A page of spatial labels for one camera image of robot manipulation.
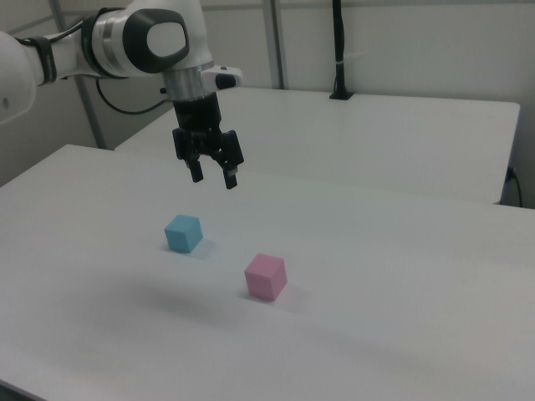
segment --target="white wall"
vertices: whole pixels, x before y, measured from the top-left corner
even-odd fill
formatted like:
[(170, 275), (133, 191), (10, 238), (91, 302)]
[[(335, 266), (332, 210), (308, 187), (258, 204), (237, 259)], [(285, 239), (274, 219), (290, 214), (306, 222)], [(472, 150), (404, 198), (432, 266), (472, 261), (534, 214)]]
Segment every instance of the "white wall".
[[(332, 91), (330, 6), (292, 4), (282, 5), (289, 88)], [(343, 14), (346, 53), (362, 53), (346, 66), (349, 89), (522, 106), (511, 164), (535, 207), (535, 4), (344, 7)], [(514, 190), (506, 195), (516, 203)]]
[(215, 63), (240, 68), (244, 86), (271, 88), (262, 9), (205, 11), (204, 15)]
[[(248, 6), (260, 4), (261, 0), (200, 0), (205, 6)], [(78, 10), (98, 10), (99, 8), (126, 7), (132, 0), (59, 0), (61, 9), (64, 12)]]
[[(20, 38), (57, 31), (48, 3), (34, 0), (0, 2), (0, 30), (17, 29), (46, 17), (50, 17), (47, 22), (16, 33)], [(32, 109), (0, 126), (0, 186), (66, 144), (95, 146), (72, 80), (39, 87)]]
[[(86, 78), (84, 80), (88, 86), (89, 97), (107, 149), (115, 149), (140, 129), (171, 109), (171, 104), (164, 104), (146, 114), (121, 114), (112, 110), (102, 101), (95, 88), (94, 79)], [(162, 100), (164, 98), (160, 94), (162, 86), (163, 82), (160, 76), (100, 81), (100, 87), (106, 98), (115, 106), (130, 111), (147, 109)]]

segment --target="table surface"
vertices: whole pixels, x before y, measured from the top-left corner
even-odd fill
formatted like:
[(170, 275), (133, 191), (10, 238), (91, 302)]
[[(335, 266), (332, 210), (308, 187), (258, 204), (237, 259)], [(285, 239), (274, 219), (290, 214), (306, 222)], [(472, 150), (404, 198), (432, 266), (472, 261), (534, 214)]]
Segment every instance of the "table surface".
[[(520, 109), (374, 95), (344, 102), (271, 89), (218, 97), (222, 129), (234, 129), (242, 144), (240, 170), (487, 204), (502, 197)], [(116, 150), (175, 159), (176, 126), (170, 111)]]
[[(205, 240), (170, 251), (164, 227)], [(535, 214), (67, 146), (0, 188), (0, 379), (67, 400), (532, 400)], [(276, 302), (247, 295), (283, 257)]]

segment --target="white robot link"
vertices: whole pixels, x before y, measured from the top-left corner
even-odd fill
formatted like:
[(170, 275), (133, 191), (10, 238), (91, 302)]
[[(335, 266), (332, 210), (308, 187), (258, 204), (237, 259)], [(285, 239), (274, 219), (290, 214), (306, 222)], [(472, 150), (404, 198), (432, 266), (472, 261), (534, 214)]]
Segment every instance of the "white robot link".
[(227, 188), (237, 185), (243, 155), (236, 132), (219, 129), (216, 91), (240, 86), (242, 72), (214, 65), (198, 0), (134, 0), (47, 37), (16, 39), (0, 32), (0, 60), (0, 124), (28, 111), (37, 86), (56, 79), (163, 74), (178, 118), (177, 157), (194, 182), (203, 178), (199, 156), (209, 155), (223, 168)]

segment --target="cube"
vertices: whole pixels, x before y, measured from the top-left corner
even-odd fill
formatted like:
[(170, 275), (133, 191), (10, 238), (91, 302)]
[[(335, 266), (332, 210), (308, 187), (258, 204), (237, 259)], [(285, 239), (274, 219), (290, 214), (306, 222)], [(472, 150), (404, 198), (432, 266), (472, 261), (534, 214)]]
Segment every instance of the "cube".
[(165, 229), (169, 248), (180, 253), (191, 253), (202, 240), (198, 217), (178, 215)]
[(275, 301), (288, 282), (284, 259), (259, 253), (245, 269), (249, 294)]

